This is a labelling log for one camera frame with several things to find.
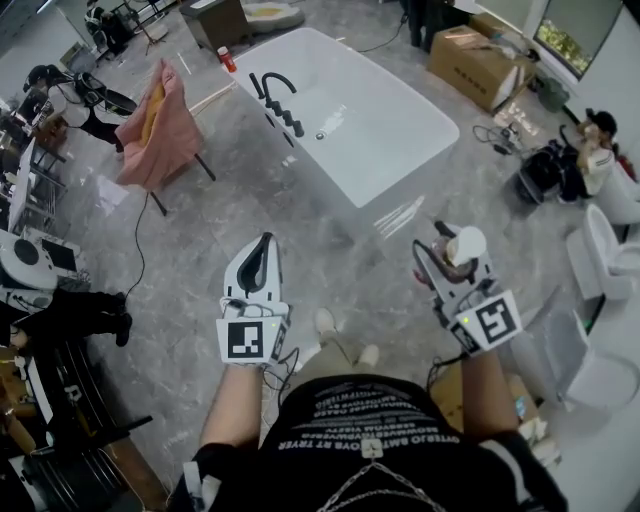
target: black faucet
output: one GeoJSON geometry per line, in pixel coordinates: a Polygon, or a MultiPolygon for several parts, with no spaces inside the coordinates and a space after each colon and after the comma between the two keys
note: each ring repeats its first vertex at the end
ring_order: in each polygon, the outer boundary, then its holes
{"type": "Polygon", "coordinates": [[[289,81],[289,79],[286,76],[282,76],[279,73],[272,73],[272,72],[265,73],[264,75],[262,75],[262,89],[264,90],[265,97],[267,98],[267,101],[264,104],[264,106],[267,108],[271,108],[273,103],[271,101],[271,96],[269,94],[269,87],[267,87],[267,78],[277,78],[283,84],[285,84],[292,93],[295,94],[296,92],[298,92],[295,86],[289,81]]]}

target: faucet handle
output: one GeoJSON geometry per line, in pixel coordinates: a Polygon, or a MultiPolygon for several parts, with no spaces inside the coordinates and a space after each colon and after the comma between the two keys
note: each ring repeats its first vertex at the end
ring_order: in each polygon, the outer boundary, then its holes
{"type": "Polygon", "coordinates": [[[271,108],[273,109],[273,113],[276,115],[276,117],[280,117],[282,115],[282,107],[280,106],[279,101],[272,102],[271,108]]]}
{"type": "Polygon", "coordinates": [[[302,123],[300,121],[293,122],[293,133],[296,135],[296,137],[302,137],[304,135],[302,123]]]}
{"type": "Polygon", "coordinates": [[[256,88],[256,92],[258,93],[258,99],[263,100],[264,92],[262,92],[262,89],[260,89],[260,84],[258,83],[258,79],[256,78],[256,75],[254,73],[249,73],[249,78],[251,78],[251,82],[253,83],[253,86],[256,88]]]}
{"type": "Polygon", "coordinates": [[[291,110],[285,110],[282,113],[282,119],[284,119],[284,125],[285,126],[292,126],[293,125],[293,116],[291,115],[291,110]]]}

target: marble tile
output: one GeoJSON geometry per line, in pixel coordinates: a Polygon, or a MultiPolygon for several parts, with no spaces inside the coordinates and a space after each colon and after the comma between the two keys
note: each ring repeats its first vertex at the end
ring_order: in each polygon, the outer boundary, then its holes
{"type": "MultiPolygon", "coordinates": [[[[346,37],[356,49],[391,38],[401,16],[396,2],[305,0],[296,5],[304,10],[307,26],[346,37]]],[[[145,40],[134,39],[122,62],[100,65],[98,78],[139,100],[155,63],[166,58],[184,79],[188,105],[229,83],[215,56],[197,48],[177,11],[163,23],[169,28],[165,43],[145,57],[145,40]]],[[[168,487],[175,485],[182,463],[197,448],[222,375],[215,318],[226,265],[264,231],[278,238],[283,297],[293,306],[285,353],[317,343],[313,314],[328,306],[356,353],[377,343],[381,372],[424,384],[433,357],[449,357],[457,350],[431,312],[429,290],[412,275],[411,242],[429,240],[436,219],[472,223],[484,231],[496,271],[512,287],[521,309],[539,305],[557,285],[579,304],[564,238],[579,224],[582,211],[549,203],[519,214],[517,202],[509,200],[509,179],[520,160],[498,155],[491,145],[479,143],[472,130],[474,125],[515,123],[531,148],[557,136],[561,124],[570,124],[567,117],[547,113],[525,92],[493,119],[426,71],[428,57],[409,45],[406,28],[388,46],[366,55],[460,128],[460,140],[445,165],[433,170],[402,229],[347,234],[295,170],[282,166],[268,141],[259,137],[259,121],[235,91],[196,117],[205,137],[201,156],[218,181],[212,182],[194,163],[159,192],[167,217],[148,200],[138,233],[146,270],[129,297],[134,318],[130,342],[118,349],[112,337],[95,336],[91,348],[118,395],[119,412],[129,418],[154,417],[133,439],[168,487]]],[[[70,155],[61,170],[69,192],[59,208],[70,223],[66,237],[85,249],[94,289],[126,290],[142,266],[134,229],[145,194],[138,187],[106,185],[120,168],[109,145],[70,130],[63,153],[70,155]]],[[[265,392],[265,428],[277,414],[274,400],[272,392],[265,392]]]]}

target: red bottle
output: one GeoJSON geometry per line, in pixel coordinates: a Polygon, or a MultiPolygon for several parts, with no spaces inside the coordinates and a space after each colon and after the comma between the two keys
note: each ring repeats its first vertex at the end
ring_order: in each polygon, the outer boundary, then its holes
{"type": "Polygon", "coordinates": [[[233,73],[234,71],[238,70],[226,46],[221,46],[220,48],[218,48],[218,57],[220,57],[220,60],[224,62],[225,66],[227,66],[229,73],[233,73]]]}

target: white bathtub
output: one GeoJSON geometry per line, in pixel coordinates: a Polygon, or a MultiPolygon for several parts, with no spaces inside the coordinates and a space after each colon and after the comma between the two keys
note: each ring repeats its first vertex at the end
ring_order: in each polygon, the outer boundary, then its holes
{"type": "Polygon", "coordinates": [[[236,64],[238,70],[230,75],[261,118],[265,136],[355,229],[419,200],[429,186],[429,169],[459,136],[455,123],[411,87],[313,29],[272,39],[239,56],[236,64]],[[303,137],[296,138],[282,117],[258,99],[249,73],[261,83],[269,71],[295,85],[292,94],[279,80],[267,80],[271,98],[302,122],[303,137]]]}

